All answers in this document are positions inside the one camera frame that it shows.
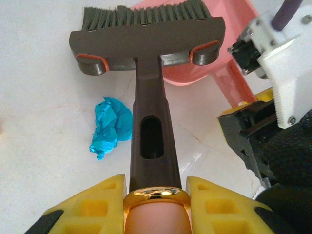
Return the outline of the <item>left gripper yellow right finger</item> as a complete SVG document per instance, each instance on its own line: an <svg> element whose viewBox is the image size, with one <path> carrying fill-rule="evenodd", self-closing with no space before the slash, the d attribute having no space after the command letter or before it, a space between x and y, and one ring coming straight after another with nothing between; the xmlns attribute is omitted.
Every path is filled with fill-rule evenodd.
<svg viewBox="0 0 312 234"><path fill-rule="evenodd" d="M269 208L199 177L186 182L187 234L286 234L288 225Z"/></svg>

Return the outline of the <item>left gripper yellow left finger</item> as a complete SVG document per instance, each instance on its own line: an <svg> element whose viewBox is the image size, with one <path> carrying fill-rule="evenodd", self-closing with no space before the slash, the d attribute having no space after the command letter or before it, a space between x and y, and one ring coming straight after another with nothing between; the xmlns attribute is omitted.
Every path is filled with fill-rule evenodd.
<svg viewBox="0 0 312 234"><path fill-rule="evenodd" d="M125 175L118 174L46 210L27 234L123 234Z"/></svg>

